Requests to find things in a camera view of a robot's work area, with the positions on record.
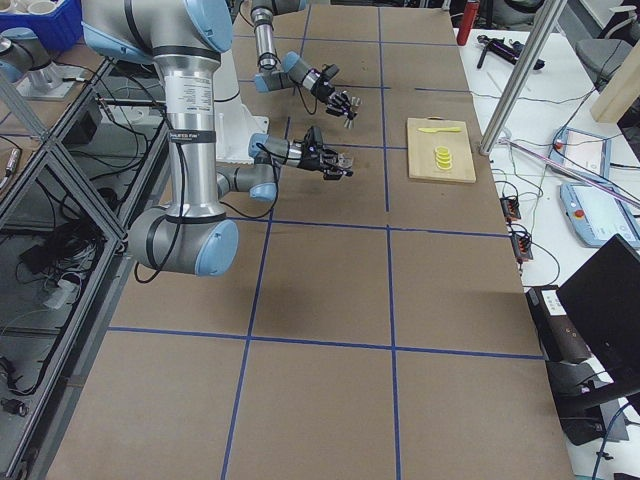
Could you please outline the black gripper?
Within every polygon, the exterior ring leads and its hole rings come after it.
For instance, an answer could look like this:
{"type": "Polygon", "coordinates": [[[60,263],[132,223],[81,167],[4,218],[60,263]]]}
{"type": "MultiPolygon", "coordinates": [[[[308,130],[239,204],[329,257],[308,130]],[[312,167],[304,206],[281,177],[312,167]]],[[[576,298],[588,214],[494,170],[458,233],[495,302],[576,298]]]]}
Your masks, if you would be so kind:
{"type": "Polygon", "coordinates": [[[329,115],[346,118],[349,106],[360,106],[361,99],[350,95],[347,91],[336,89],[331,80],[338,72],[339,67],[335,64],[325,65],[321,71],[313,68],[310,71],[313,77],[311,93],[326,105],[326,112],[329,115]]]}
{"type": "Polygon", "coordinates": [[[320,128],[312,126],[302,140],[298,167],[308,171],[321,171],[324,180],[340,180],[351,177],[354,172],[350,169],[335,169],[335,162],[352,160],[349,153],[325,147],[320,128]]]}

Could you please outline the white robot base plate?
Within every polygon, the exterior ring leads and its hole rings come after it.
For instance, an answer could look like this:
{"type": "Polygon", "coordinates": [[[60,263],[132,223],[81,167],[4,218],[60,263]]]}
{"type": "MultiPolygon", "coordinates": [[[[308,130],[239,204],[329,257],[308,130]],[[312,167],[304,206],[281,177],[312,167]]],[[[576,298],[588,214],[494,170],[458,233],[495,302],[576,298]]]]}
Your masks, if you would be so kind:
{"type": "Polygon", "coordinates": [[[269,119],[254,116],[242,101],[231,50],[221,54],[221,65],[213,75],[216,160],[251,164],[248,149],[253,134],[266,133],[269,119]]]}

